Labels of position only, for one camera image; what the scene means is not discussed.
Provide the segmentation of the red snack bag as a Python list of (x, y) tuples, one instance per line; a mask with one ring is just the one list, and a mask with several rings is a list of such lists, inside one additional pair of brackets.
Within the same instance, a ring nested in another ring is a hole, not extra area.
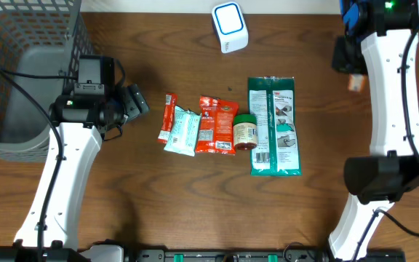
[(201, 123), (195, 152), (235, 155), (233, 123), (239, 104), (201, 96), (199, 106)]

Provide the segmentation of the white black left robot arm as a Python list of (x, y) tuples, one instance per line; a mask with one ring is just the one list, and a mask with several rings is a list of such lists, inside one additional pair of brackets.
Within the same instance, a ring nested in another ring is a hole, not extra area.
[(115, 80), (121, 63), (82, 55), (72, 90), (58, 96), (41, 115), (49, 125), (49, 151), (23, 225), (0, 261), (128, 261), (127, 248), (112, 240), (78, 249), (78, 224), (92, 164), (107, 131), (148, 112), (137, 85)]

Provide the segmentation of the orange Kleenex tissue pack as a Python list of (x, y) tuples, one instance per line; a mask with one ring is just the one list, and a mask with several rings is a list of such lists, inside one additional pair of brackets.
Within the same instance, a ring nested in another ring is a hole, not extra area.
[(366, 84), (367, 77), (362, 74), (350, 74), (348, 79), (348, 90), (361, 92)]

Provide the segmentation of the red packet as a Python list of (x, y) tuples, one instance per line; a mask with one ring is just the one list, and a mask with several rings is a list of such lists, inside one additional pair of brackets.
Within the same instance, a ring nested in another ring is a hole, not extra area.
[(169, 135), (174, 122), (175, 106), (177, 103), (177, 95), (174, 93), (167, 93), (165, 98), (166, 101), (163, 122), (158, 136), (158, 141), (160, 143), (167, 143), (169, 139)]

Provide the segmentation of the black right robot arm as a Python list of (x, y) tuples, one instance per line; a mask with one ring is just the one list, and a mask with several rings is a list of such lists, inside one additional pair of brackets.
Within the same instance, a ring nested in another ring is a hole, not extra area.
[(348, 198), (329, 235), (328, 258), (365, 261), (382, 218), (419, 186), (419, 6), (416, 0), (341, 0), (340, 14), (345, 31), (332, 67), (368, 78), (372, 134), (369, 155), (346, 160)]

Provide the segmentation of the green lid jar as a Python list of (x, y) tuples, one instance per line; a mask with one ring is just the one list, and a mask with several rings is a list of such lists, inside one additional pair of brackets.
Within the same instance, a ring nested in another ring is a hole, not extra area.
[(238, 151), (250, 151), (258, 146), (258, 126), (256, 116), (239, 114), (233, 123), (234, 148)]

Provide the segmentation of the white small packet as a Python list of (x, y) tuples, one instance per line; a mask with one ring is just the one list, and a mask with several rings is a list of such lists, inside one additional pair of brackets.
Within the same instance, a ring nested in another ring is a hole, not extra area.
[(176, 106), (174, 124), (164, 150), (186, 156), (195, 156), (200, 121), (201, 114)]

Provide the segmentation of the green white 3M package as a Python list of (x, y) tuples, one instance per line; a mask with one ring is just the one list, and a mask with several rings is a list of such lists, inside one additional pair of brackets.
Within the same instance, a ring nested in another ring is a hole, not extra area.
[(249, 112), (257, 119), (258, 145), (251, 151), (251, 174), (302, 175), (295, 126), (295, 80), (263, 76), (247, 82)]

